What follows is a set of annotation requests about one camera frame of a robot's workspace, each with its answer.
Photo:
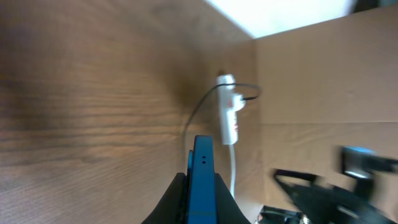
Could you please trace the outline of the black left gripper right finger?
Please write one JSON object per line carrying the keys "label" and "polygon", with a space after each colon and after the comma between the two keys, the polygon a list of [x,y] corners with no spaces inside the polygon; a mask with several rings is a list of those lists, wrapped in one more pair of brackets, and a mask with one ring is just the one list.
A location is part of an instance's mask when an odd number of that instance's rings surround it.
{"label": "black left gripper right finger", "polygon": [[217,224],[250,224],[218,173],[215,173],[215,197]]}

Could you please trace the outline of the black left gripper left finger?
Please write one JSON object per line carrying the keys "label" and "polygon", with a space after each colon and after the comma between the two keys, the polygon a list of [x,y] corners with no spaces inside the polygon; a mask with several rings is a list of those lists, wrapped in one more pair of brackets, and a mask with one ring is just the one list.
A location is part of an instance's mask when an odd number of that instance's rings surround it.
{"label": "black left gripper left finger", "polygon": [[185,223],[187,208],[187,176],[177,173],[155,209],[142,224]]}

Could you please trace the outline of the blue Galaxy smartphone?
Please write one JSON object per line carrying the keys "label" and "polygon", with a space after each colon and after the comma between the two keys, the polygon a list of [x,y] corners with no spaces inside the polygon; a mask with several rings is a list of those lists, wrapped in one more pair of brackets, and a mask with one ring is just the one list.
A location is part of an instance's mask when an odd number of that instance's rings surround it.
{"label": "blue Galaxy smartphone", "polygon": [[187,223],[216,224],[215,170],[211,136],[195,136],[189,186]]}

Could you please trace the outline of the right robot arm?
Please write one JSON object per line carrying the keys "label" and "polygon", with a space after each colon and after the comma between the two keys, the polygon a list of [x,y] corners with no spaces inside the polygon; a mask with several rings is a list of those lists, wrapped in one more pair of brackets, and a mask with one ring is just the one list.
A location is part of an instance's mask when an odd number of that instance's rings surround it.
{"label": "right robot arm", "polygon": [[272,177],[289,196],[296,212],[264,206],[258,223],[387,224],[394,221],[370,204],[378,172],[397,173],[397,160],[362,147],[340,148],[340,172],[354,179],[352,190],[318,184],[319,175],[276,169]]}

